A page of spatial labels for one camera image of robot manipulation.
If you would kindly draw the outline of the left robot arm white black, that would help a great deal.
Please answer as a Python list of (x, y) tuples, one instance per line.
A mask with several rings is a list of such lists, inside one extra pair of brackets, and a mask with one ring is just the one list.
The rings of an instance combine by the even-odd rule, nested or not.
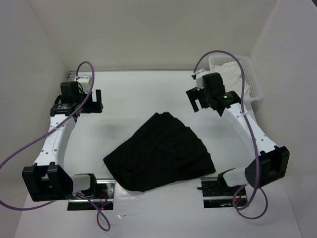
[(24, 167), (22, 178), (33, 201), (69, 200), (82, 192), (87, 198), (98, 194), (97, 179), (93, 173), (70, 176), (64, 170), (64, 156), (70, 135), (80, 114), (101, 113), (101, 91), (96, 90), (93, 101), (88, 75), (60, 85), (61, 94), (50, 109), (49, 136), (32, 166)]

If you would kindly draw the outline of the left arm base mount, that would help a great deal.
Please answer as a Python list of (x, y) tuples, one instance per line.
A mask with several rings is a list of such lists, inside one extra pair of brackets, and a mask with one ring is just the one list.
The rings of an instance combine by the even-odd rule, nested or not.
[[(115, 180), (97, 179), (96, 187), (96, 191), (88, 198), (101, 210), (113, 210)], [(73, 196), (68, 202), (67, 210), (90, 211), (95, 208), (87, 199)]]

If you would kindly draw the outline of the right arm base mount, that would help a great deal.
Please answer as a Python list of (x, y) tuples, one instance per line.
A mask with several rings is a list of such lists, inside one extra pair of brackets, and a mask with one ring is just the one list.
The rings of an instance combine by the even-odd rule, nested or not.
[(233, 207), (233, 199), (238, 202), (238, 207), (244, 206), (248, 199), (246, 190), (242, 189), (236, 197), (235, 192), (240, 186), (228, 187), (220, 184), (216, 177), (202, 178), (201, 185), (197, 190), (202, 192), (204, 208), (225, 208)]

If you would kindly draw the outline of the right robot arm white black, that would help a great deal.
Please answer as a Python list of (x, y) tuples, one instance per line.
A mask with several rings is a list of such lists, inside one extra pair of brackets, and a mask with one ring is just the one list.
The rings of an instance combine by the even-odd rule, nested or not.
[(211, 108), (235, 129), (251, 155), (245, 168), (234, 168), (218, 175), (217, 190), (228, 195), (235, 186), (261, 188), (285, 177), (290, 152), (269, 139), (245, 109), (235, 91), (226, 91), (219, 73), (205, 70), (193, 73), (196, 87), (186, 92), (193, 110)]

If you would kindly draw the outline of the black pleated skirt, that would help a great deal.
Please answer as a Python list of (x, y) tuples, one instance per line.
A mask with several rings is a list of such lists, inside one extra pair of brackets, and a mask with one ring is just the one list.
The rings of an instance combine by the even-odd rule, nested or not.
[(137, 192), (215, 173), (202, 140), (169, 112), (153, 114), (103, 161), (124, 189)]

